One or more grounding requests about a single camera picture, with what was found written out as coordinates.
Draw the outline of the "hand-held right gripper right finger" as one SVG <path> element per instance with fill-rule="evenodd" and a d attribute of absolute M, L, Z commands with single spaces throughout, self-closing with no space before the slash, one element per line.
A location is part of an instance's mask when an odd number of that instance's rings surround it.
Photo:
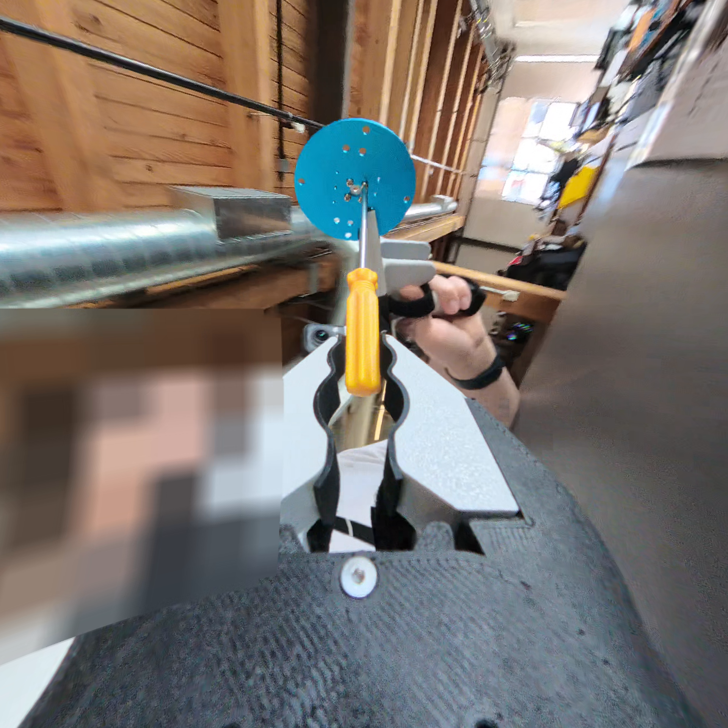
<path fill-rule="evenodd" d="M 391 419 L 371 509 L 378 551 L 410 551 L 431 523 L 455 541 L 473 521 L 519 522 L 521 508 L 468 399 L 393 336 L 381 336 L 384 409 Z"/>

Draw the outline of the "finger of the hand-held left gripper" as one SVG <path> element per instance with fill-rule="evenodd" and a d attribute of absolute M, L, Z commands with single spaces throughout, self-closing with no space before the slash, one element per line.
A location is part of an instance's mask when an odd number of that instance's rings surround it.
<path fill-rule="evenodd" d="M 362 268 L 367 268 L 377 275 L 377 297 L 387 296 L 387 276 L 381 251 L 377 214 L 375 210 L 368 207 L 362 212 Z"/>

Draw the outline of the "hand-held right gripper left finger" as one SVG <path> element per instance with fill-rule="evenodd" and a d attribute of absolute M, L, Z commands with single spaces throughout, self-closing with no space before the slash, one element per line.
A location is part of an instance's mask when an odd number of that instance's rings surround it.
<path fill-rule="evenodd" d="M 339 407 L 341 339 L 328 339 L 283 377 L 282 523 L 307 551 L 328 551 L 340 494 L 329 422 Z"/>

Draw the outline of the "yellow-handled screwdriver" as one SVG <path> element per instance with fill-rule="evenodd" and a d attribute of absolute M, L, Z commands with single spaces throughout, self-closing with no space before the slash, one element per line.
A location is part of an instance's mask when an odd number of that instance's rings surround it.
<path fill-rule="evenodd" d="M 358 187 L 361 201 L 358 267 L 347 276 L 345 385 L 349 394 L 368 397 L 381 386 L 378 274 L 370 260 L 369 184 Z"/>

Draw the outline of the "blue round metal plate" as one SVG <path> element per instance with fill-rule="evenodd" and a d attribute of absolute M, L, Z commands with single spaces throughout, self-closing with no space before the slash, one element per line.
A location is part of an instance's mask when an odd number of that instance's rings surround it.
<path fill-rule="evenodd" d="M 295 189 L 305 216 L 323 234 L 357 240 L 362 204 L 351 186 L 367 184 L 368 206 L 381 234 L 397 227 L 416 193 L 411 155 L 388 127 L 347 118 L 323 127 L 298 156 Z"/>

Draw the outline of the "person's left forearm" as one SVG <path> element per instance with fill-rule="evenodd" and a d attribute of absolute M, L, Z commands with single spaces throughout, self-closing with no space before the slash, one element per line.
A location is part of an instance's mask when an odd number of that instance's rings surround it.
<path fill-rule="evenodd" d="M 517 414 L 519 412 L 521 397 L 518 388 L 516 387 L 509 371 L 506 368 L 503 370 L 500 379 L 486 389 L 469 392 L 464 391 L 457 386 L 455 387 L 466 398 L 473 400 L 480 406 L 482 406 L 491 416 L 493 416 L 501 425 L 506 427 L 508 430 L 513 427 Z"/>

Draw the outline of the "person's left hand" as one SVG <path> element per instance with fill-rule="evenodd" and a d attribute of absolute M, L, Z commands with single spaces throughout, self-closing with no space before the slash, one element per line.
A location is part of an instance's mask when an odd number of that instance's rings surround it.
<path fill-rule="evenodd" d="M 414 341 L 433 367 L 459 380 L 477 377 L 491 366 L 496 351 L 481 316 L 460 315 L 471 306 L 471 287 L 463 278 L 435 275 L 430 289 L 437 304 L 433 314 L 404 318 L 397 323 L 397 332 Z"/>

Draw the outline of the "person's white shirt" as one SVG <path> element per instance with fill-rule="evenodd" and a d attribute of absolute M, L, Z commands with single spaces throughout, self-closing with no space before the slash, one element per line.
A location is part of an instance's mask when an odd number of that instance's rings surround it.
<path fill-rule="evenodd" d="M 387 441 L 338 454 L 340 493 L 329 552 L 373 551 L 371 523 L 378 488 L 384 476 Z"/>

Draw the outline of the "black wristband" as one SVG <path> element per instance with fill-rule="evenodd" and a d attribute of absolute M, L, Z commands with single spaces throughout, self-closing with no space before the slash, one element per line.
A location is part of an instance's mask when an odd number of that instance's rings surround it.
<path fill-rule="evenodd" d="M 496 354 L 490 365 L 472 378 L 457 378 L 448 369 L 445 369 L 450 381 L 460 389 L 467 392 L 477 392 L 486 389 L 497 382 L 505 369 L 504 362 L 499 354 Z"/>

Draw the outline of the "black ceiling rod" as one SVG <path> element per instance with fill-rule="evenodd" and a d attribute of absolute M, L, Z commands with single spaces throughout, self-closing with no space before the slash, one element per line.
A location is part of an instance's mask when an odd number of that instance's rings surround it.
<path fill-rule="evenodd" d="M 205 97 L 239 106 L 257 114 L 270 116 L 291 128 L 295 124 L 310 130 L 319 130 L 324 127 L 324 125 L 319 122 L 305 119 L 303 116 L 292 114 L 289 111 L 280 110 L 271 105 L 263 104 L 248 97 L 227 92 L 216 86 L 206 85 L 202 82 L 195 81 L 192 78 L 183 77 L 181 75 L 174 74 L 171 71 L 150 66 L 149 64 L 142 63 L 141 61 L 127 58 L 114 52 L 103 50 L 99 47 L 88 45 L 84 42 L 58 33 L 46 31 L 34 25 L 29 25 L 4 15 L 1 16 L 1 31 L 12 36 L 27 39 L 38 44 L 43 44 L 47 47 L 70 52 L 89 60 L 95 60 L 107 66 L 130 71 L 133 74 L 140 75 L 141 77 L 152 78 L 175 86 L 179 89 L 185 89 L 193 93 L 201 94 Z"/>

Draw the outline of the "silver ventilation duct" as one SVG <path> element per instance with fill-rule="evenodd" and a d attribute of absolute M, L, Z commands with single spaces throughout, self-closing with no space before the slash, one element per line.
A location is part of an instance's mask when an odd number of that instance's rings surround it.
<path fill-rule="evenodd" d="M 328 220 L 338 240 L 266 191 L 172 187 L 170 210 L 2 216 L 2 308 L 54 308 L 137 293 L 233 268 L 291 262 L 332 244 L 358 266 L 361 213 L 355 202 Z"/>

